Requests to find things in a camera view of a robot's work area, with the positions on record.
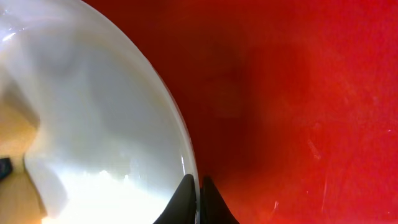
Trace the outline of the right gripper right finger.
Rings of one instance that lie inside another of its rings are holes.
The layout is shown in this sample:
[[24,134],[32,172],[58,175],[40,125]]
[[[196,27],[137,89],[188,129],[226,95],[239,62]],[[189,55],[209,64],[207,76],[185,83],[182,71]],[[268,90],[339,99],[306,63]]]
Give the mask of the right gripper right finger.
[[200,189],[200,223],[239,224],[209,176],[203,178]]

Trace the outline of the yellow green sponge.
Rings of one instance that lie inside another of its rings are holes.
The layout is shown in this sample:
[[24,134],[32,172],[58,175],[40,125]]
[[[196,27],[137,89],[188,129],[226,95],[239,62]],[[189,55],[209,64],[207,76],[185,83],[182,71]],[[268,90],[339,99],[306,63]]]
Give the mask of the yellow green sponge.
[[1,180],[1,223],[40,224],[46,216],[24,165],[36,127],[17,108],[1,104],[1,159],[11,161],[11,173]]

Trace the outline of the white plate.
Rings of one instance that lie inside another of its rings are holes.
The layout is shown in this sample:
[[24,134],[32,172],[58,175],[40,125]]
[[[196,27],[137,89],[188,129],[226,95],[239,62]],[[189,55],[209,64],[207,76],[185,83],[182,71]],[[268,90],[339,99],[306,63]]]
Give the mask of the white plate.
[[1,2],[1,74],[38,125],[25,168],[47,223],[154,223],[198,172],[153,66],[83,1]]

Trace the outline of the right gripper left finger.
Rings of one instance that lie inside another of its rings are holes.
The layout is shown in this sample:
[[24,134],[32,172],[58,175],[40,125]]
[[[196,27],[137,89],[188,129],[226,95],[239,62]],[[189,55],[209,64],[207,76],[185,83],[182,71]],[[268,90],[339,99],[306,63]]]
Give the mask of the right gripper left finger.
[[154,224],[195,224],[196,213],[195,182],[193,176],[187,174]]

